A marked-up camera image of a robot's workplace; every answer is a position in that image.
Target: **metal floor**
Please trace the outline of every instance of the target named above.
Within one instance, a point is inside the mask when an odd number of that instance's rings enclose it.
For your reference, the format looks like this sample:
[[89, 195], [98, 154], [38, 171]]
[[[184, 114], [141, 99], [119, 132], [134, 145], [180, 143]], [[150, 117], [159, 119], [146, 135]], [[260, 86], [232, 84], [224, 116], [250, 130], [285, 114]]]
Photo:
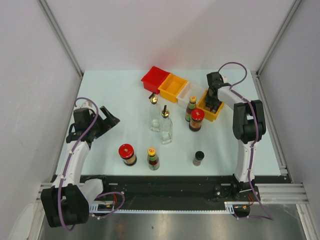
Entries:
[[[275, 221], [236, 220], [230, 214], [119, 213], [90, 220], [73, 232], [50, 228], [45, 219], [39, 240], [305, 240], [295, 204], [267, 206]], [[259, 205], [251, 214], [263, 214]]]

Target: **jar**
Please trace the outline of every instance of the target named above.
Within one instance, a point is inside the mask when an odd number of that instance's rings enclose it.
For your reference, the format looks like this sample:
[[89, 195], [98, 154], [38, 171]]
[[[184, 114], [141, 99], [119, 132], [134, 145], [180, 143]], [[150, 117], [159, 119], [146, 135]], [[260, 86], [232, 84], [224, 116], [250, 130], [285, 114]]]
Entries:
[[123, 159], [124, 164], [133, 166], [137, 162], [134, 148], [130, 144], [123, 144], [119, 147], [119, 155]]
[[187, 122], [190, 122], [190, 120], [191, 120], [191, 112], [193, 109], [196, 108], [196, 106], [197, 106], [196, 102], [197, 102], [197, 97], [191, 96], [189, 103], [188, 103], [188, 106], [186, 107], [186, 110], [185, 110], [185, 117], [184, 118]]
[[202, 120], [205, 117], [205, 112], [199, 108], [193, 109], [191, 112], [191, 120], [189, 123], [189, 129], [197, 132], [201, 129]]
[[159, 157], [156, 154], [156, 150], [153, 147], [148, 149], [147, 161], [151, 170], [157, 170], [160, 167]]
[[193, 165], [200, 166], [202, 159], [204, 159], [205, 154], [202, 151], [197, 151], [194, 155]]

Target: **yellow bin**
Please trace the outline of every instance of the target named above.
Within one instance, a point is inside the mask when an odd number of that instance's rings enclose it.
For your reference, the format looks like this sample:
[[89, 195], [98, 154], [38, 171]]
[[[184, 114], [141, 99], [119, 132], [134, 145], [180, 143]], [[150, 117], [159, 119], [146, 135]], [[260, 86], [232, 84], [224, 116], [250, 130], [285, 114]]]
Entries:
[[159, 86], [160, 96], [170, 102], [176, 103], [177, 96], [187, 84], [187, 80], [170, 73]]
[[206, 104], [205, 104], [205, 97], [206, 97], [207, 91], [208, 91], [208, 90], [205, 91], [205, 93], [204, 93], [203, 96], [201, 97], [200, 101], [196, 104], [196, 107], [197, 107], [198, 109], [202, 109], [202, 110], [204, 111], [204, 118], [205, 118], [205, 119], [213, 122], [214, 120], [217, 119], [218, 114], [219, 114], [219, 112], [221, 111], [221, 109], [224, 107], [225, 103], [222, 102], [222, 104], [220, 105], [220, 107], [218, 108], [218, 111], [216, 111], [216, 113], [213, 113], [213, 112], [211, 112], [211, 111], [206, 110], [206, 109], [205, 109], [205, 106], [206, 106]]

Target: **black lid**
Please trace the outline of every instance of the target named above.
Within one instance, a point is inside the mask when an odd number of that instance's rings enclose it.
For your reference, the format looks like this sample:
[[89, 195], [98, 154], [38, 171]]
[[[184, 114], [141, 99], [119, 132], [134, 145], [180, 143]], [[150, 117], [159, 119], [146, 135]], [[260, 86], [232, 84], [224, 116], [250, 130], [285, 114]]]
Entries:
[[202, 160], [202, 159], [204, 159], [205, 154], [204, 154], [202, 151], [197, 151], [197, 152], [195, 153], [195, 157], [196, 157], [196, 159], [198, 159], [198, 160]]

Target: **wall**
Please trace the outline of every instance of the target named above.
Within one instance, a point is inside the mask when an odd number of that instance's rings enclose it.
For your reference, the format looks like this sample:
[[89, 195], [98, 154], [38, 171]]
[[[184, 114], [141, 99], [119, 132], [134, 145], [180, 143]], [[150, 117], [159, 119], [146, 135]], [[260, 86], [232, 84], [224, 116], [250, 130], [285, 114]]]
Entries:
[[293, 0], [48, 0], [82, 70], [256, 70]]
[[289, 170], [320, 224], [320, 1], [302, 3], [261, 75]]
[[36, 0], [0, 2], [0, 239], [50, 178], [79, 78]]

